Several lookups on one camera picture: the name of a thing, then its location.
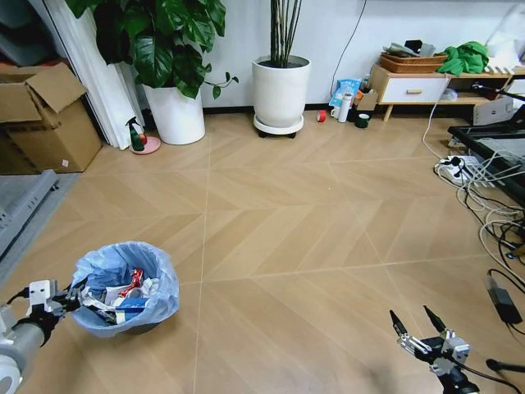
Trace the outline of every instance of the potted plant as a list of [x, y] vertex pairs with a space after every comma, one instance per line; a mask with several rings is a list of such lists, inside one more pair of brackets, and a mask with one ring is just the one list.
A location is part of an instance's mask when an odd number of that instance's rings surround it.
[[255, 117], [259, 136], [289, 135], [303, 127], [310, 61], [291, 56], [302, 0], [270, 0], [270, 56], [252, 64]]
[[226, 9], [220, 0], [66, 0], [79, 18], [93, 10], [98, 51], [107, 64], [126, 62], [137, 72], [161, 139], [190, 144], [204, 136], [200, 87], [212, 85], [213, 97], [224, 82], [205, 80], [203, 64], [215, 36], [224, 36]]

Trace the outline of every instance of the white plant pot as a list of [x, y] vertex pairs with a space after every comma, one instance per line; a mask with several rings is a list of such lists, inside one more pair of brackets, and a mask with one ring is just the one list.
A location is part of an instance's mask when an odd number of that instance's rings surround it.
[[177, 88], [144, 85], [158, 134], [166, 144], [191, 144], [204, 137], [203, 102], [184, 96]]
[[270, 60], [260, 57], [253, 62], [253, 106], [254, 123], [259, 130], [270, 134], [289, 134], [300, 130], [306, 104], [310, 61], [303, 57], [290, 56], [289, 61], [299, 64], [295, 68], [273, 68], [260, 63]]

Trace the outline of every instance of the bottle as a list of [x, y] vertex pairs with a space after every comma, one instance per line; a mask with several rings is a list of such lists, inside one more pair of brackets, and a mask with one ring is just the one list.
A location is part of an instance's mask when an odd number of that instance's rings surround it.
[[346, 122], [350, 105], [352, 105], [352, 94], [350, 92], [346, 92], [341, 100], [341, 109], [339, 110], [339, 116], [337, 117], [337, 121], [339, 123]]
[[126, 126], [130, 128], [130, 135], [131, 135], [131, 147], [136, 152], [142, 152], [144, 150], [144, 143], [139, 137], [139, 133], [135, 130], [133, 127], [134, 124], [139, 124], [137, 122], [137, 117], [132, 117], [127, 123]]

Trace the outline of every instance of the black power adapter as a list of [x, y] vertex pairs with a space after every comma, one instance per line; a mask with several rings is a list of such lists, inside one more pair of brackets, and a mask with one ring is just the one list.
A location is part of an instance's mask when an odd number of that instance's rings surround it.
[[509, 292], [498, 286], [498, 283], [491, 276], [486, 277], [485, 286], [501, 321], [506, 324], [520, 324], [523, 319], [510, 298]]

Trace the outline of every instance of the bamboo plant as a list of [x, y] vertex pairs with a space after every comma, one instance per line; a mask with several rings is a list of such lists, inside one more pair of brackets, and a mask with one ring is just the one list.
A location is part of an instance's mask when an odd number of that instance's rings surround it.
[[288, 68], [303, 0], [270, 0], [272, 6], [271, 64]]

